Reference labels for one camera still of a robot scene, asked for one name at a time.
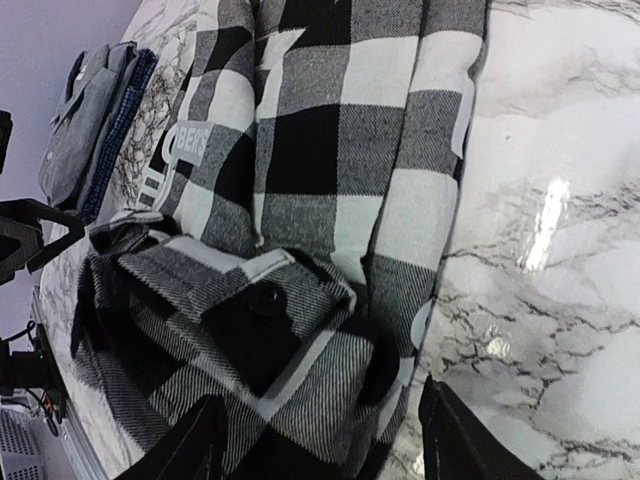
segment marble surface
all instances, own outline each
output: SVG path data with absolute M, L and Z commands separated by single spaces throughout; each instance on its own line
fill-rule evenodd
M 197 3 L 145 0 L 125 34 L 160 64 L 103 220 L 135 200 L 191 62 Z M 488 25 L 459 212 L 381 478 L 424 478 L 417 403 L 429 373 L 543 478 L 640 478 L 640 4 L 498 0 Z M 45 269 L 41 295 L 71 397 L 115 476 L 140 452 L 69 357 L 87 248 Z

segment shirt tag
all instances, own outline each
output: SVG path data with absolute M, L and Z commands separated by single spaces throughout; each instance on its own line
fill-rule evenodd
M 451 151 L 460 158 L 464 158 L 464 139 L 467 136 L 467 129 L 471 121 L 475 92 L 476 88 L 473 81 L 467 77 L 464 83 L 462 99 L 460 100 L 458 116 L 456 123 L 453 125 L 453 133 L 451 134 Z

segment white marble countertop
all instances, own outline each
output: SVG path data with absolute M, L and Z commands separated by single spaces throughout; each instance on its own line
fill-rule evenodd
M 125 39 L 160 54 L 102 219 L 135 200 L 191 63 L 198 0 L 145 0 Z M 422 479 L 429 372 L 547 479 L 640 478 L 640 4 L 495 1 L 459 212 L 412 407 L 382 478 Z M 48 329 L 109 474 L 140 455 L 73 375 L 86 239 L 43 272 Z

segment gray denim shirt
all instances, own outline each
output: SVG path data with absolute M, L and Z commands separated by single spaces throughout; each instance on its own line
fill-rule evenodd
M 83 52 L 76 59 L 51 120 L 39 182 L 50 205 L 75 210 L 111 128 L 137 60 L 127 42 Z

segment white wall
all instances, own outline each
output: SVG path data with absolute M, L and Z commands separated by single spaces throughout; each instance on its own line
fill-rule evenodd
M 140 0 L 0 0 L 0 110 L 13 133 L 0 200 L 37 198 L 49 119 L 82 50 L 120 40 Z M 0 337 L 24 328 L 37 277 L 25 272 L 0 286 Z

